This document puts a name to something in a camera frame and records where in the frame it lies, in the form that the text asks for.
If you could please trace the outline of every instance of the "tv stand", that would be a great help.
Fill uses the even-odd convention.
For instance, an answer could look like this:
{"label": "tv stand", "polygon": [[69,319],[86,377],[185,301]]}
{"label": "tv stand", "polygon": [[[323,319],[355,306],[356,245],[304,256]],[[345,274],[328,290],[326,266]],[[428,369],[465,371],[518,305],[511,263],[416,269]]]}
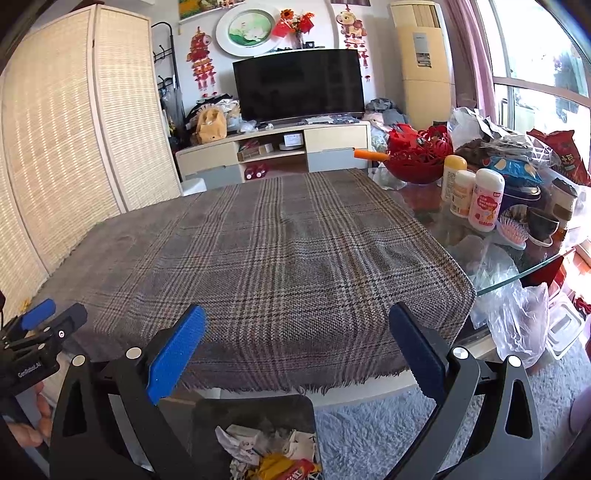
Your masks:
{"label": "tv stand", "polygon": [[[304,145],[296,150],[279,150],[283,135],[302,133]],[[256,138],[261,145],[271,143],[273,152],[241,161],[238,151],[247,140]],[[267,166],[265,178],[312,171],[367,168],[367,162],[353,156],[353,149],[371,146],[369,122],[357,124],[282,124],[271,130],[228,135],[223,140],[177,152],[182,181],[203,178],[208,190],[259,181],[245,180],[247,168],[260,163]]]}

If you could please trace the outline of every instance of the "snack bag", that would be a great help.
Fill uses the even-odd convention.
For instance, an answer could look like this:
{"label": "snack bag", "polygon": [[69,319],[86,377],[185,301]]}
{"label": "snack bag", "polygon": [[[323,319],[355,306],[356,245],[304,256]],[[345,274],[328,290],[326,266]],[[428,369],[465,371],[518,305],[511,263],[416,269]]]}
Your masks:
{"label": "snack bag", "polygon": [[567,132],[558,131],[546,135],[533,129],[528,135],[537,138],[552,148],[560,157],[560,165],[552,167],[553,170],[567,177],[578,185],[591,186],[591,176],[585,168],[579,150],[574,144],[574,130]]}
{"label": "snack bag", "polygon": [[503,175],[505,183],[511,187],[531,187],[543,183],[535,167],[521,160],[493,155],[483,164]]}
{"label": "snack bag", "polygon": [[275,480],[304,480],[308,477],[308,473],[313,472],[315,466],[312,462],[306,459],[298,460],[294,465],[283,472]]}

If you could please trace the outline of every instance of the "cabinet drawer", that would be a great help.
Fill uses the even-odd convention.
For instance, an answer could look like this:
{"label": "cabinet drawer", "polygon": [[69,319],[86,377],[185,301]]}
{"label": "cabinet drawer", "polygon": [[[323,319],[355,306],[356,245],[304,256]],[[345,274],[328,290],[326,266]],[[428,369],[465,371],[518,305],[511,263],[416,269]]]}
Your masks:
{"label": "cabinet drawer", "polygon": [[304,130],[304,138],[306,139],[306,151],[308,152],[368,147],[368,129],[366,125],[311,128]]}
{"label": "cabinet drawer", "polygon": [[229,165],[227,167],[215,167],[209,170],[202,170],[188,176],[187,180],[194,178],[203,179],[208,190],[227,187],[242,183],[242,171],[239,165]]}
{"label": "cabinet drawer", "polygon": [[177,163],[183,180],[187,180],[187,176],[195,172],[208,168],[236,165],[238,163],[236,144],[228,142],[189,152],[180,151],[177,153]]}
{"label": "cabinet drawer", "polygon": [[345,170],[346,168],[368,168],[368,162],[355,158],[350,148],[308,153],[308,171]]}

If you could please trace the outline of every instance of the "red hanging ornament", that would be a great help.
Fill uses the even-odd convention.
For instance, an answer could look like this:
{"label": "red hanging ornament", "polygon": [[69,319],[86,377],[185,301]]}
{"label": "red hanging ornament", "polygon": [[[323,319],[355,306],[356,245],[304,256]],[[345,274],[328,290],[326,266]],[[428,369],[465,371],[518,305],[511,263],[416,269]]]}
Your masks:
{"label": "red hanging ornament", "polygon": [[314,24],[312,23],[312,20],[310,20],[310,17],[304,15],[303,17],[301,17],[300,24],[298,27],[302,33],[308,33],[310,30],[312,30],[313,26]]}
{"label": "red hanging ornament", "polygon": [[273,27],[273,30],[271,30],[272,35],[281,38],[285,38],[290,32],[291,27],[284,20],[279,20],[275,27]]}

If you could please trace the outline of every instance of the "red snack bag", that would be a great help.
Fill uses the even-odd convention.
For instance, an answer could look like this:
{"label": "red snack bag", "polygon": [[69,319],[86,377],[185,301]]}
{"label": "red snack bag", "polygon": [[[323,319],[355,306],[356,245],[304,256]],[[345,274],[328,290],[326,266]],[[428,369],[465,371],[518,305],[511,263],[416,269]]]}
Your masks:
{"label": "red snack bag", "polygon": [[304,480],[314,470],[314,464],[306,459],[298,460],[275,480]]}
{"label": "red snack bag", "polygon": [[574,130],[567,132],[552,132],[548,135],[533,129],[528,135],[544,142],[560,157],[560,165],[553,166],[552,169],[564,175],[577,185],[591,186],[591,176],[585,168],[579,150],[573,141]]}

